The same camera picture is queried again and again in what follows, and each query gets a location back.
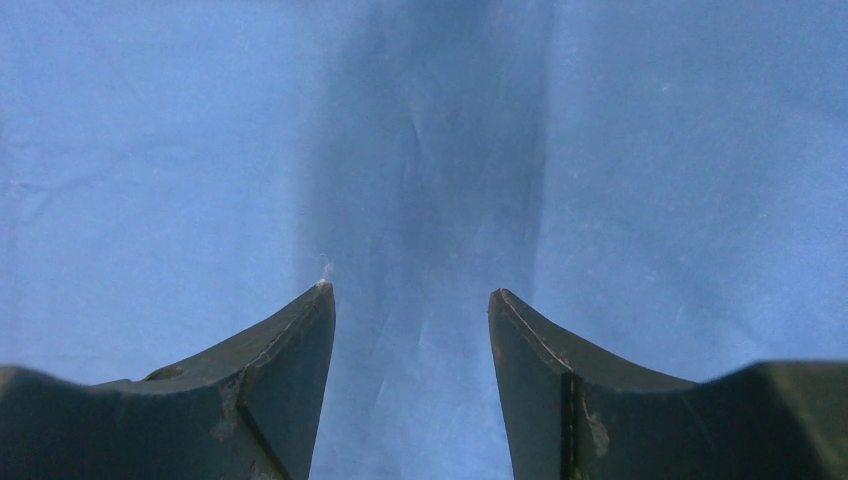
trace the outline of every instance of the black plastic part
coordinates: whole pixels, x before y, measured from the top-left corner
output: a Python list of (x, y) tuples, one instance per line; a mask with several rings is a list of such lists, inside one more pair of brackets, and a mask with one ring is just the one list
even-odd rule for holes
[(322, 283), (142, 381), (0, 368), (0, 478), (306, 479), (334, 331)]
[(696, 384), (630, 363), (508, 290), (489, 301), (516, 480), (848, 479), (848, 363)]

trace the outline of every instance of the black object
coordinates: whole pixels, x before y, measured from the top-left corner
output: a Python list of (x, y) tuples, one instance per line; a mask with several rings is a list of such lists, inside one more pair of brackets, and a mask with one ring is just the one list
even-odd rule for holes
[(642, 368), (507, 290), (489, 328), (516, 480), (848, 479), (848, 364), (705, 384)]
[(334, 331), (322, 283), (138, 382), (0, 368), (0, 479), (305, 479)]

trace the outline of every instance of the blue background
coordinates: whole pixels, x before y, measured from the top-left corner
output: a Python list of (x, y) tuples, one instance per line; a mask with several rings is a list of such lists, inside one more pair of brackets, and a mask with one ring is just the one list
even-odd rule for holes
[(140, 379), (326, 277), (312, 478), (494, 479), (496, 288), (688, 379), (845, 358), (845, 25), (833, 0), (5, 0), (0, 363)]

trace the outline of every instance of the blue surface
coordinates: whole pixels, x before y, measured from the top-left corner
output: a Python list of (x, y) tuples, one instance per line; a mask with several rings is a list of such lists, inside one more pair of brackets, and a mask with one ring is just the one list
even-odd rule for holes
[(848, 357), (846, 24), (827, 0), (2, 2), (0, 363), (139, 379), (326, 277), (312, 478), (494, 479), (496, 288), (693, 380)]

